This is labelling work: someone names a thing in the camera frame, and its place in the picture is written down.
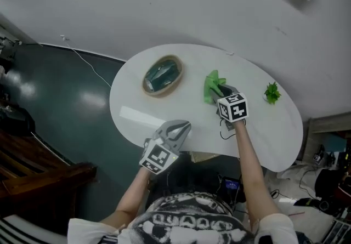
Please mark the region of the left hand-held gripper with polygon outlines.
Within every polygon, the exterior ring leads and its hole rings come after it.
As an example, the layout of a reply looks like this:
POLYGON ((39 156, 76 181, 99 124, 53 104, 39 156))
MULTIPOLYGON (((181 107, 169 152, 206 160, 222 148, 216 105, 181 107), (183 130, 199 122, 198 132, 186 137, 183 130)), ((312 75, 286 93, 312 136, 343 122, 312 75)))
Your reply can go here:
POLYGON ((191 123, 186 120, 163 123, 145 139, 139 165, 153 174, 164 172, 179 158, 180 148, 190 131, 191 123))

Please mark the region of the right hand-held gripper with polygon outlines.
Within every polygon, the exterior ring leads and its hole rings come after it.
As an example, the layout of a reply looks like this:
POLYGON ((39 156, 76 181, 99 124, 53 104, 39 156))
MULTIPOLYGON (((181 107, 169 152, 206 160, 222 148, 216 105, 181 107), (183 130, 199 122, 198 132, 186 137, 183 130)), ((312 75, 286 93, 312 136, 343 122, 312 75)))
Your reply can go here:
POLYGON ((208 103, 217 103, 217 114, 224 120, 228 131, 234 130, 233 123, 245 120, 248 117, 247 99, 235 87, 229 85, 219 85, 219 90, 223 93, 223 98, 217 95, 209 95, 208 103))

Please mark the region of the green cloth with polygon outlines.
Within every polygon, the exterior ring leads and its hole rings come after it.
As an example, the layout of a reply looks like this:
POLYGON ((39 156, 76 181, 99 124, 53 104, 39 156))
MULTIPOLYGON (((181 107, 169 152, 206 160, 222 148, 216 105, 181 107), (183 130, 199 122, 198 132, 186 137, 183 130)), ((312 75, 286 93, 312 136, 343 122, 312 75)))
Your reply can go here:
POLYGON ((211 92, 215 92, 220 98, 224 97, 223 92, 219 89, 219 85, 226 84, 226 78, 219 78, 218 70, 211 71, 205 78, 203 89, 203 100, 207 104, 213 103, 211 92))

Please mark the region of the person's left forearm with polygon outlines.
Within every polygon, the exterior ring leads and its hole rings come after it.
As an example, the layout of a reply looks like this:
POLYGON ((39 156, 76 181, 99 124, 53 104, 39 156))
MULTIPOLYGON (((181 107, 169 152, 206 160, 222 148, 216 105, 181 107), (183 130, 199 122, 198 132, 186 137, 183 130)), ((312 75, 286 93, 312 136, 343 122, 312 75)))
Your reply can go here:
POLYGON ((115 211, 100 222, 116 229, 124 225, 128 226, 137 216, 148 187, 150 174, 151 172, 147 169, 140 168, 127 191, 123 194, 115 211))

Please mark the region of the person's right forearm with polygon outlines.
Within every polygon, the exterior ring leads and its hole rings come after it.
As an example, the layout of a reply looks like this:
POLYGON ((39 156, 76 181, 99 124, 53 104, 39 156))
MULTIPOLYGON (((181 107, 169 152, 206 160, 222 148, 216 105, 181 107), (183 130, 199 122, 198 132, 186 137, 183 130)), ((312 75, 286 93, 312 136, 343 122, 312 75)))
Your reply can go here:
POLYGON ((242 183, 251 225, 271 214, 280 213, 264 181, 264 175, 243 120, 234 122, 242 183))

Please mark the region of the white oval table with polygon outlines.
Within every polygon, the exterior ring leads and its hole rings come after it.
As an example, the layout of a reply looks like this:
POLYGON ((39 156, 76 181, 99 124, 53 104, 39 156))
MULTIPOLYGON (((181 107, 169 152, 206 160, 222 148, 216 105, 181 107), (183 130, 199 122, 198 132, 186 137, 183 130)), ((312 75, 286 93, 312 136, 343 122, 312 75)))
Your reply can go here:
POLYGON ((144 140, 170 120, 187 120, 191 131, 185 151, 207 152, 236 157, 235 136, 228 132, 216 107, 204 102, 206 76, 218 70, 227 84, 244 93, 248 101, 246 128, 261 165, 281 172, 297 158, 303 139, 300 113, 287 92, 271 105, 263 94, 274 79, 255 64, 226 51, 194 44, 167 44, 131 57, 118 71, 110 90, 110 111, 119 132, 131 143, 144 140), (165 55, 178 56, 184 65, 177 88, 166 97, 146 95, 141 82, 147 70, 165 55))

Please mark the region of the round woven basket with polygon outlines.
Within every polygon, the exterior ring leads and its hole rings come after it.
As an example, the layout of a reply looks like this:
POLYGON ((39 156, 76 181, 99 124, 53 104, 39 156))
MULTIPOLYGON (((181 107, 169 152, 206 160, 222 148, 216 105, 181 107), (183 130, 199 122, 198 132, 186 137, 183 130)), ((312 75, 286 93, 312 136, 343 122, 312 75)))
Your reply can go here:
POLYGON ((178 76, 178 78, 170 85, 168 85, 166 88, 162 89, 162 90, 159 90, 158 92, 148 92, 147 91, 147 88, 146 88, 146 85, 144 83, 144 79, 145 79, 145 75, 143 77, 143 80, 141 82, 141 87, 142 87, 142 90, 143 92, 148 95, 148 96, 151 96, 151 97, 154 97, 154 98, 162 98, 162 97, 166 97, 167 95, 171 94, 178 86, 178 84, 180 83, 180 81, 182 80, 182 77, 183 77, 183 72, 184 72, 184 65, 183 65, 183 62, 181 61, 181 59, 176 56, 176 55, 165 55, 161 58, 159 58, 158 60, 156 60, 152 65, 151 67, 153 67, 155 64, 161 62, 161 61, 164 61, 164 60, 174 60, 178 66, 178 70, 180 72, 180 75, 178 76))

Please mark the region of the person's black trousers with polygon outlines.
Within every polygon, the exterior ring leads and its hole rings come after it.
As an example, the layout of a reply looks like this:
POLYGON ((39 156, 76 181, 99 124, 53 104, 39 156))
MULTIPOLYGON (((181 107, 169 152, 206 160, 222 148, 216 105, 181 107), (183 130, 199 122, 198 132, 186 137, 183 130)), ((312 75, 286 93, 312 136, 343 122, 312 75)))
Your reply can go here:
POLYGON ((167 170, 150 180, 146 204, 173 194, 204 192, 217 196, 229 205, 246 202, 244 186, 239 191, 221 190, 222 176, 218 171, 193 163, 190 155, 182 154, 167 170))

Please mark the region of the small potted green plant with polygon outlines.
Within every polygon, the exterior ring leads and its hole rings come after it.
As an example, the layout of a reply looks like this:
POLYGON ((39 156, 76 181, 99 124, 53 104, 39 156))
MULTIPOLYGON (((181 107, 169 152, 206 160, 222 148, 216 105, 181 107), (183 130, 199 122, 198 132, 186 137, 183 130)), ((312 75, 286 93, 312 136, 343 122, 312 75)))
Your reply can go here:
POLYGON ((277 83, 276 82, 268 83, 267 88, 264 92, 264 95, 265 95, 266 101, 269 104, 274 105, 278 101, 278 99, 281 97, 281 94, 278 91, 277 83))

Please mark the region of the dark green pouch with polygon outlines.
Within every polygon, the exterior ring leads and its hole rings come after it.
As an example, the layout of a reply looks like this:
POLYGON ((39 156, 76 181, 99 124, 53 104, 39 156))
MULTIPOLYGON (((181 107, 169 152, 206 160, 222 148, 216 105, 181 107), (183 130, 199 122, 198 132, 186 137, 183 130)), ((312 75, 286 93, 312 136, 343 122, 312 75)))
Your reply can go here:
POLYGON ((164 60, 146 73, 144 83, 148 92, 158 92, 172 84, 180 75, 178 66, 174 60, 164 60))

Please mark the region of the black device with screen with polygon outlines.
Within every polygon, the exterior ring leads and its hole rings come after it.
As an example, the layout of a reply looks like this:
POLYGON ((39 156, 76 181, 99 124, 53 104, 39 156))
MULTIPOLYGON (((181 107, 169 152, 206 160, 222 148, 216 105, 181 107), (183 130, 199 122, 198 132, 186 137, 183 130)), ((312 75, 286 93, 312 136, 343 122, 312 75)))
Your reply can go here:
POLYGON ((234 192, 239 191, 242 188, 242 184, 238 179, 223 177, 220 188, 222 191, 234 192))

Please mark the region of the person's black and white shirt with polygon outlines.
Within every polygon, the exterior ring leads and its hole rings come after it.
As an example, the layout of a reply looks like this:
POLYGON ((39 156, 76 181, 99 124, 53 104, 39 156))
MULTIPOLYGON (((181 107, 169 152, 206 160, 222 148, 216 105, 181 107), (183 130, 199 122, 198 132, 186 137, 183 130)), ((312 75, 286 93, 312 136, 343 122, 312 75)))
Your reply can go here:
POLYGON ((271 214, 245 229, 229 206, 204 193, 156 200, 127 227, 71 219, 67 244, 299 244, 290 218, 271 214))

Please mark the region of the white floor sheet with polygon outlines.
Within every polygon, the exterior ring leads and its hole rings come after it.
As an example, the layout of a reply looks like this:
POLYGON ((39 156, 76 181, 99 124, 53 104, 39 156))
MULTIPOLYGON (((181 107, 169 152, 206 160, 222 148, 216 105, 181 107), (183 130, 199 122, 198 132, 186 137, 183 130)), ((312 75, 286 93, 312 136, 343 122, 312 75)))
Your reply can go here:
POLYGON ((278 179, 289 179, 295 181, 315 181, 317 178, 316 170, 307 164, 297 164, 276 174, 278 179))

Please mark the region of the grey shelf unit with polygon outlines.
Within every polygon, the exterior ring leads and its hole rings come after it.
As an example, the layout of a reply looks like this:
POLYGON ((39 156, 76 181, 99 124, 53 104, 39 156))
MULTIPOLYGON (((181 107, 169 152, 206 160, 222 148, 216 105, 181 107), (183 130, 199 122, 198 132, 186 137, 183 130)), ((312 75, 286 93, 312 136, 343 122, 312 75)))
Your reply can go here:
POLYGON ((303 123, 303 141, 297 160, 313 163, 313 156, 318 151, 327 133, 346 135, 351 138, 351 111, 338 115, 310 118, 303 123))

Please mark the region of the dark wooden staircase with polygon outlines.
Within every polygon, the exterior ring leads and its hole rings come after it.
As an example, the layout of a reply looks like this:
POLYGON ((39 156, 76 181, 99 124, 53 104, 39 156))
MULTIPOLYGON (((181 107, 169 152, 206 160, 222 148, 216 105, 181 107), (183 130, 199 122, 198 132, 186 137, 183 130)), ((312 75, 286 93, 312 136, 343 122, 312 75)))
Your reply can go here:
POLYGON ((0 130, 0 218, 74 217, 77 192, 96 173, 94 164, 68 162, 34 137, 0 130))

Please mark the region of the black bag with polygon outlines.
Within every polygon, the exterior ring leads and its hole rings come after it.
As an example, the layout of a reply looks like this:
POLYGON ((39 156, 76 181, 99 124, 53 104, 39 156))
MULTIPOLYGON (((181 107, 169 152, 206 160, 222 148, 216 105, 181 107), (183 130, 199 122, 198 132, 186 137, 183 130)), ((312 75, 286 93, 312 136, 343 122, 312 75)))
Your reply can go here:
POLYGON ((0 106, 0 129, 13 136, 31 137, 35 132, 35 121, 19 106, 0 106))

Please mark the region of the black white striped mat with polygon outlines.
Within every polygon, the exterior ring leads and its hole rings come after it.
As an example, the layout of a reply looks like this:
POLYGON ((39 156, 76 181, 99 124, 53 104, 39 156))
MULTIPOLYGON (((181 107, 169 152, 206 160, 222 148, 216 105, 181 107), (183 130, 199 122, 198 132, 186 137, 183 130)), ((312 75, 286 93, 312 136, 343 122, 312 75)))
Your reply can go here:
POLYGON ((11 215, 0 219, 0 244, 67 244, 67 237, 11 215))

